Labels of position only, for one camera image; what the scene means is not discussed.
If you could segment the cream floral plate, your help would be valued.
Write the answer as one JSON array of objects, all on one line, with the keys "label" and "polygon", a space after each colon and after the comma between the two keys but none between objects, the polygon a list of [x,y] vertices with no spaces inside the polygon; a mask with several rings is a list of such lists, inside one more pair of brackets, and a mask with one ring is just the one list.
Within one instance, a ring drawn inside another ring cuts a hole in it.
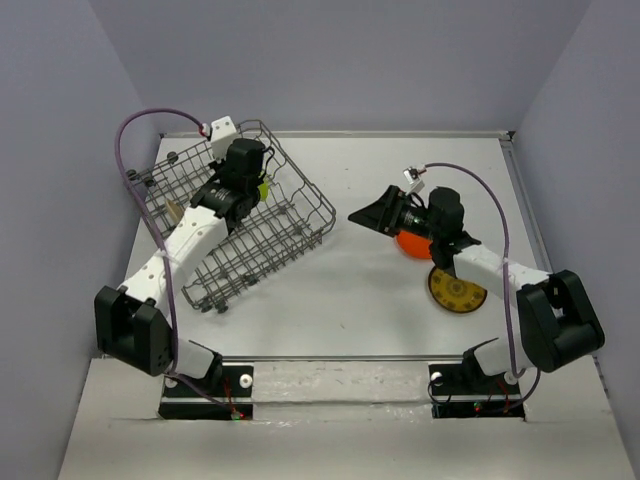
[{"label": "cream floral plate", "polygon": [[165,199],[164,206],[172,225],[177,226],[184,215],[183,207],[169,198]]}]

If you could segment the orange plate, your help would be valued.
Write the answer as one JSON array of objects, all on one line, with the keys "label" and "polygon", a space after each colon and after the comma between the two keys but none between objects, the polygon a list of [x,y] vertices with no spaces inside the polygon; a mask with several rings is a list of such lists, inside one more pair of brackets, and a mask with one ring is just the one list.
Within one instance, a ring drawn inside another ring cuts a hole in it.
[{"label": "orange plate", "polygon": [[431,241],[428,238],[401,231],[395,236],[395,243],[410,258],[417,260],[430,260],[432,258],[430,252]]}]

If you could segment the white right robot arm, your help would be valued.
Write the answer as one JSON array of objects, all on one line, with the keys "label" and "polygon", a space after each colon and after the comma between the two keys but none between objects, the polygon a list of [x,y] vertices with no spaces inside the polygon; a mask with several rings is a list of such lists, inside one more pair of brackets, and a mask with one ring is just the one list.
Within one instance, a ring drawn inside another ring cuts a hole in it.
[{"label": "white right robot arm", "polygon": [[530,368],[551,373],[603,347],[605,333],[579,276],[548,273],[510,262],[464,229],[464,207],[453,189],[438,187],[417,206],[390,186],[349,221],[386,236],[408,232],[430,240],[437,268],[501,298],[509,318],[507,333],[463,354],[460,379],[482,392],[498,375]]}]

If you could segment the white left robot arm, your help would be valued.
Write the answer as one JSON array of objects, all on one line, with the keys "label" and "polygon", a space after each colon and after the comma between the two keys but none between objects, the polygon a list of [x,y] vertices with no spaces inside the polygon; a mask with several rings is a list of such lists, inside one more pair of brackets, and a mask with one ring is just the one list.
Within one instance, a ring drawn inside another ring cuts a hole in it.
[{"label": "white left robot arm", "polygon": [[205,257],[258,205],[266,152],[258,140],[233,140],[149,260],[119,287],[98,292],[94,309],[101,352],[150,376],[186,377],[201,395],[219,388],[222,357],[180,338],[175,299]]}]

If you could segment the lime green plate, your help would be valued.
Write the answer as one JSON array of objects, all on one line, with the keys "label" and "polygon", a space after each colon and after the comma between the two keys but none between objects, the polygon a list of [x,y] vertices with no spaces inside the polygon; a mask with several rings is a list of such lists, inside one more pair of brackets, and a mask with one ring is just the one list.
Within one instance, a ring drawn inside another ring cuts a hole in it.
[{"label": "lime green plate", "polygon": [[268,175],[262,178],[261,183],[258,185],[258,192],[259,201],[266,202],[270,195],[270,178]]}]

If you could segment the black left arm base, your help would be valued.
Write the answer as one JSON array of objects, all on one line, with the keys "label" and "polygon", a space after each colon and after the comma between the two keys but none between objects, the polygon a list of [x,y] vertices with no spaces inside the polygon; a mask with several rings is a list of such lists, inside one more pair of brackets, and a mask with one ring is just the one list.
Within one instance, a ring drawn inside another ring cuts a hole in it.
[{"label": "black left arm base", "polygon": [[166,378],[158,405],[165,420],[248,421],[253,419],[254,365],[226,362],[218,383],[205,389],[194,380]]}]

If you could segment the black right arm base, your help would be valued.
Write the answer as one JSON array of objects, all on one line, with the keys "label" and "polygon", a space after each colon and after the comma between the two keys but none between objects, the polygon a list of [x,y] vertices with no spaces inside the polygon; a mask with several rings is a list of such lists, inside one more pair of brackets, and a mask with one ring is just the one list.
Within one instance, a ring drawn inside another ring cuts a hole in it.
[{"label": "black right arm base", "polygon": [[429,365],[427,394],[434,419],[525,418],[518,384],[500,376],[470,385],[460,379],[459,364]]}]

